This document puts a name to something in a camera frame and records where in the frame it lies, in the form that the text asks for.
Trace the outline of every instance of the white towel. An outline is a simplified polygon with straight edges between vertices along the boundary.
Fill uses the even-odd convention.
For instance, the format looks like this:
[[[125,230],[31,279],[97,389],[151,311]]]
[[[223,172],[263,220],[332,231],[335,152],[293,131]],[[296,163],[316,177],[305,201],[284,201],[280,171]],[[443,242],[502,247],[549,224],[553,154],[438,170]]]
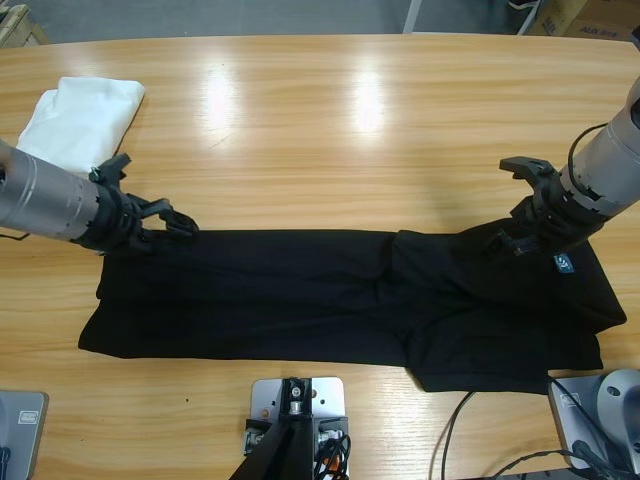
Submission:
[[[135,81],[62,77],[38,100],[16,148],[86,176],[113,156],[143,96]]]

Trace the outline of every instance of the black shirt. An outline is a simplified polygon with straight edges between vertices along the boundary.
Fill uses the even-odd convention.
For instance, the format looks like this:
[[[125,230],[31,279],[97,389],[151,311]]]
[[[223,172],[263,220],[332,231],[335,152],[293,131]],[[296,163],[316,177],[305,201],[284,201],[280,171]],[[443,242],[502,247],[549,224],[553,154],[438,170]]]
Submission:
[[[626,318],[588,243],[568,274],[541,253],[487,259],[513,226],[206,231],[170,253],[107,256],[79,346],[397,365],[428,391],[546,393],[549,369],[601,368],[595,333]]]

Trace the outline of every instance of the electrical wire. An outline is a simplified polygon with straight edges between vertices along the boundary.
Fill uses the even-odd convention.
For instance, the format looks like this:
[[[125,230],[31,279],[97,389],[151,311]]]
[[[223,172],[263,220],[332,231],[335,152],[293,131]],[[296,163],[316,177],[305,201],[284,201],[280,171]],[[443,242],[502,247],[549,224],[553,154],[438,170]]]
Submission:
[[[616,450],[616,453],[625,462],[625,465],[628,468],[628,470],[627,471],[618,470],[618,469],[612,467],[610,464],[608,464],[607,462],[605,462],[602,459],[598,458],[597,461],[596,461],[597,457],[596,458],[588,458],[587,456],[579,455],[579,454],[577,454],[575,452],[571,452],[569,450],[544,450],[544,451],[540,451],[540,452],[530,453],[529,455],[524,455],[524,456],[514,460],[513,462],[509,463],[508,465],[505,465],[504,467],[502,467],[493,476],[489,477],[489,480],[496,480],[504,472],[506,472],[508,470],[511,470],[512,468],[514,468],[516,465],[520,464],[521,462],[525,462],[525,461],[530,460],[532,458],[545,457],[547,455],[553,455],[553,454],[563,455],[565,457],[572,457],[572,458],[577,458],[579,460],[582,460],[583,462],[587,463],[596,472],[596,474],[598,474],[599,476],[601,476],[603,478],[614,478],[614,479],[636,478],[635,475],[633,473],[631,473],[631,472],[633,472],[633,469],[630,468],[630,466],[628,465],[628,463],[626,461],[626,457],[622,454],[622,451],[620,450],[618,445],[615,442],[613,442],[613,440],[611,440],[609,438],[609,436],[605,433],[605,431],[602,429],[602,427],[600,427],[600,425],[598,425],[596,423],[596,421],[591,417],[591,415],[589,415],[589,413],[584,409],[584,407],[582,405],[580,405],[580,403],[578,403],[576,401],[576,399],[573,397],[573,395],[571,395],[569,390],[567,390],[564,385],[562,385],[560,382],[558,382],[553,377],[549,377],[549,382],[554,384],[558,389],[560,389],[560,391],[562,391],[562,393],[564,393],[565,395],[568,396],[569,399],[571,399],[573,404],[582,413],[584,418],[602,436],[603,440],[605,440],[605,442],[610,444]],[[454,425],[456,423],[456,419],[458,418],[458,415],[460,414],[460,411],[462,410],[462,408],[465,406],[465,404],[469,401],[469,399],[474,394],[475,394],[475,392],[467,393],[462,398],[462,400],[460,400],[460,403],[458,403],[458,406],[455,408],[455,410],[451,414],[451,418],[449,419],[449,424],[448,424],[449,430],[447,432],[447,439],[445,441],[444,449],[443,449],[443,452],[442,452],[442,464],[441,464],[441,470],[440,470],[440,478],[441,478],[441,480],[445,480],[446,464],[447,464],[447,453],[449,451],[449,444],[451,443],[451,436],[453,434],[453,427],[454,427]],[[322,478],[322,477],[314,477],[314,480],[319,480],[319,478]],[[343,477],[336,477],[336,480],[342,480],[342,478]]]
[[[576,406],[576,408],[580,411],[580,413],[582,413],[582,416],[589,422],[589,424],[591,424],[591,426],[596,430],[596,432],[598,432],[598,434],[602,437],[605,443],[608,443],[615,450],[615,452],[620,457],[620,460],[622,460],[625,463],[625,466],[629,469],[629,471],[632,472],[633,468],[627,462],[626,456],[624,455],[624,453],[622,452],[618,444],[615,443],[613,440],[611,440],[611,438],[609,438],[609,435],[606,434],[606,432],[602,429],[602,427],[598,425],[598,423],[591,417],[591,415],[589,415],[589,412],[587,412],[584,409],[584,407],[580,405],[580,403],[573,397],[573,395],[571,395],[571,392],[569,392],[569,390],[567,390],[567,388],[555,378],[549,377],[549,381],[553,383],[556,387],[558,387],[558,389],[562,393],[564,393],[567,396],[567,398],[571,400],[571,402]]]
[[[13,235],[0,234],[0,238],[9,238],[11,240],[16,240],[17,242],[21,242],[22,240],[27,238],[29,235],[31,235],[31,234],[30,233],[25,233],[24,235],[21,235],[19,237],[14,237]]]
[[[581,455],[576,455],[575,453],[570,452],[569,450],[543,450],[541,452],[530,453],[529,455],[524,455],[524,456],[518,458],[517,460],[514,460],[510,464],[505,465],[504,467],[502,467],[494,475],[490,476],[488,480],[496,480],[504,472],[506,472],[507,470],[511,470],[513,467],[515,467],[519,463],[526,462],[527,460],[530,460],[532,458],[546,457],[547,455],[553,455],[553,454],[564,455],[566,457],[579,458],[580,460],[586,461],[585,457],[583,457]]]
[[[589,415],[589,413],[584,409],[584,407],[580,405],[580,403],[578,403],[578,401],[573,397],[573,395],[571,395],[569,390],[567,390],[564,385],[562,385],[560,382],[558,382],[555,378],[552,378],[552,377],[549,377],[549,381],[553,383],[556,387],[558,387],[558,389],[562,393],[567,395],[567,397],[573,402],[573,404],[582,413],[585,420],[587,420],[591,424],[591,426],[602,436],[605,442],[610,444],[616,450],[616,453],[625,462],[625,465],[629,470],[628,471],[618,470],[601,459],[598,459],[598,462],[597,462],[598,464],[596,465],[594,464],[595,463],[593,461],[594,459],[587,458],[586,456],[583,456],[583,455],[578,455],[575,452],[570,452],[568,450],[545,450],[541,452],[531,453],[529,455],[524,455],[514,460],[513,462],[501,468],[495,475],[490,477],[490,480],[497,479],[504,472],[506,472],[507,470],[511,470],[513,467],[515,467],[521,462],[525,462],[535,457],[545,457],[547,455],[552,455],[552,454],[558,454],[558,455],[563,455],[565,457],[573,457],[573,458],[582,460],[583,462],[587,463],[596,473],[603,476],[604,478],[635,478],[634,474],[630,473],[630,472],[633,472],[633,469],[630,468],[630,466],[628,465],[626,461],[626,457],[622,454],[618,445],[609,438],[609,436],[605,433],[602,427],[600,427],[600,425],[596,423],[596,421],[591,417],[591,415]]]
[[[351,453],[351,437],[345,434],[339,439],[330,438],[318,452],[316,466],[313,469],[313,480],[323,480],[329,475],[332,480],[349,480],[347,465]],[[335,461],[338,465],[331,468]]]
[[[440,480],[445,480],[444,475],[445,475],[446,469],[447,469],[447,453],[449,453],[449,443],[451,443],[451,435],[453,434],[453,426],[456,423],[456,420],[458,418],[458,415],[460,414],[460,411],[462,410],[462,407],[465,406],[465,404],[469,401],[469,399],[471,397],[473,397],[475,395],[475,393],[476,392],[467,393],[462,398],[462,400],[460,400],[460,403],[458,403],[458,406],[456,407],[456,409],[451,414],[451,417],[449,418],[449,431],[447,432],[447,440],[444,442],[444,448],[442,450],[442,463],[440,464]]]
[[[578,135],[578,137],[573,141],[573,143],[571,144],[571,147],[569,148],[567,170],[569,171],[569,178],[571,179],[571,183],[578,189],[580,193],[589,197],[592,200],[598,200],[598,198],[600,198],[601,195],[598,195],[590,188],[585,188],[582,185],[582,183],[576,181],[576,178],[573,174],[573,152],[575,152],[576,147],[578,146],[578,143],[580,143],[580,140],[582,140],[587,133],[593,132],[598,128],[604,128],[607,125],[608,125],[607,123],[601,123],[600,125],[594,125],[593,127],[587,128],[584,132]]]

